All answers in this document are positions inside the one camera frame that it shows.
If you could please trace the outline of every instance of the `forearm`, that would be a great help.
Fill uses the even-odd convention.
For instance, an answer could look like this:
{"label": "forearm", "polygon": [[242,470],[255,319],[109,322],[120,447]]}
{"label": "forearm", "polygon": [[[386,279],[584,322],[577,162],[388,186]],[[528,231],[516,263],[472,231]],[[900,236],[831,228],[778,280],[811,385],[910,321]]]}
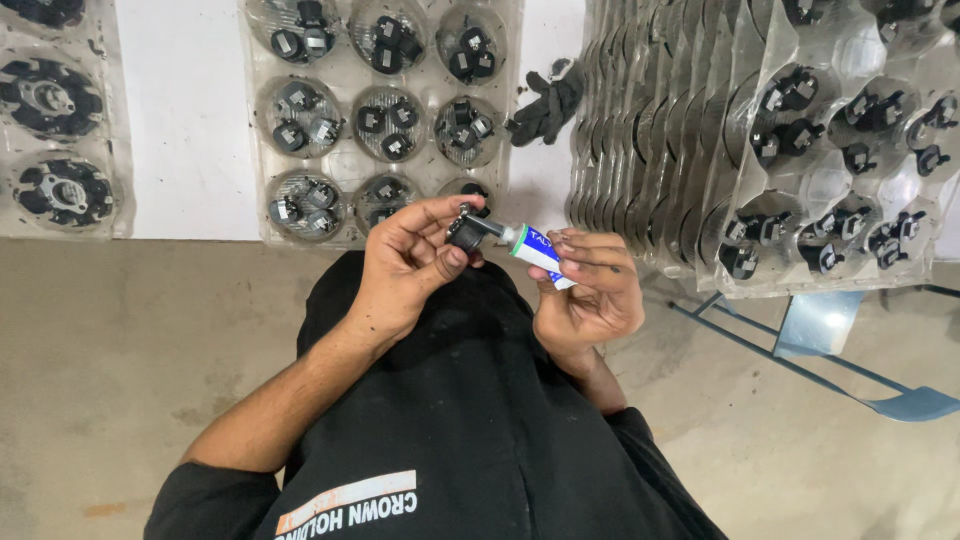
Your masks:
{"label": "forearm", "polygon": [[627,408],[623,388],[595,348],[591,347],[581,358],[561,359],[557,363],[571,366],[568,371],[564,370],[570,381],[581,395],[597,407],[600,414],[608,416]]}
{"label": "forearm", "polygon": [[303,434],[382,354],[375,340],[358,332],[347,322],[335,327],[309,353],[217,418],[182,462],[279,471]]}

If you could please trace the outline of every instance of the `hand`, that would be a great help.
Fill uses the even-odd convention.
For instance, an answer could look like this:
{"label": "hand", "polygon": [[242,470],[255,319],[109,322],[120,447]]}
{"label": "hand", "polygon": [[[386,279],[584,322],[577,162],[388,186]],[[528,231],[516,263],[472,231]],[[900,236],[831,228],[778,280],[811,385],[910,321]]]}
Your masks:
{"label": "hand", "polygon": [[480,195],[419,201],[371,230],[360,291],[343,324],[372,343],[377,357],[410,334],[435,290],[468,266],[483,265],[479,252],[470,259],[460,248],[444,245],[462,203],[482,209],[485,201]]}
{"label": "hand", "polygon": [[560,256],[560,270],[577,282],[557,290],[546,270],[527,274],[540,287],[534,334],[570,376],[585,377],[596,365],[592,348],[629,335],[643,324],[643,295],[636,265],[617,234],[551,231],[547,237]]}

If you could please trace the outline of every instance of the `black shirt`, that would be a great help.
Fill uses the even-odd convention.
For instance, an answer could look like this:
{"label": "black shirt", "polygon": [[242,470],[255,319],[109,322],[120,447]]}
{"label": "black shirt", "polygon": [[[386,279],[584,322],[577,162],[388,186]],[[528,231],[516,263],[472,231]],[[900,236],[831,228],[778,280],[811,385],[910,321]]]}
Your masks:
{"label": "black shirt", "polygon": [[[317,283],[302,355],[346,313],[363,254]],[[272,475],[185,464],[147,539],[723,538],[639,411],[607,418],[551,362],[490,263],[427,302],[417,327]]]}

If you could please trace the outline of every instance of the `black gear-shaped part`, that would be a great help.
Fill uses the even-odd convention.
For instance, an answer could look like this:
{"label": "black gear-shaped part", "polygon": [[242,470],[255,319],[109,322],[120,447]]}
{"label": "black gear-shaped part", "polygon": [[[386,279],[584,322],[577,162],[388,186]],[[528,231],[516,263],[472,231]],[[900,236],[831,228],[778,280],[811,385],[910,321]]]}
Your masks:
{"label": "black gear-shaped part", "polygon": [[[19,104],[11,113],[13,119],[48,136],[83,136],[96,129],[99,122],[91,116],[104,111],[104,102],[100,96],[90,93],[90,80],[58,61],[31,60],[36,62],[36,68],[27,61],[12,61],[0,69],[0,73],[16,78],[12,83],[0,83],[0,101]],[[57,85],[66,93],[72,102],[69,107],[73,108],[69,114],[50,113],[25,101],[22,86],[36,88],[45,83]]]}
{"label": "black gear-shaped part", "polygon": [[62,30],[68,24],[76,24],[84,16],[84,0],[0,0],[3,5],[22,18],[48,28]]}
{"label": "black gear-shaped part", "polygon": [[[40,187],[44,182],[51,182],[50,177],[71,181],[79,184],[84,191],[85,200],[75,201],[82,211],[57,209],[54,202]],[[89,163],[73,160],[48,160],[37,167],[31,167],[20,175],[21,184],[30,184],[34,189],[20,191],[16,196],[29,213],[42,215],[52,213],[52,223],[74,227],[87,227],[100,223],[100,220],[113,212],[113,193],[109,182],[100,170]]]}

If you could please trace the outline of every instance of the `gray floor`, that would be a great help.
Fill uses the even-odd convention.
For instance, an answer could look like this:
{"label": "gray floor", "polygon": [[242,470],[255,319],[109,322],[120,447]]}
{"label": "gray floor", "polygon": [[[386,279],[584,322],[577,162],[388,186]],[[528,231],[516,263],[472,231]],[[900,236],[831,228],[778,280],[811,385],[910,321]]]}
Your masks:
{"label": "gray floor", "polygon": [[[133,241],[0,254],[0,530],[25,540],[139,537],[186,445],[294,359],[303,300],[333,260]],[[936,270],[960,288],[960,265]],[[960,538],[960,414],[885,420],[669,311],[695,301],[677,283],[643,282],[647,323],[611,344],[611,366],[731,538]],[[784,301],[738,306],[775,326]],[[872,293],[844,356],[960,396],[960,302]]]}

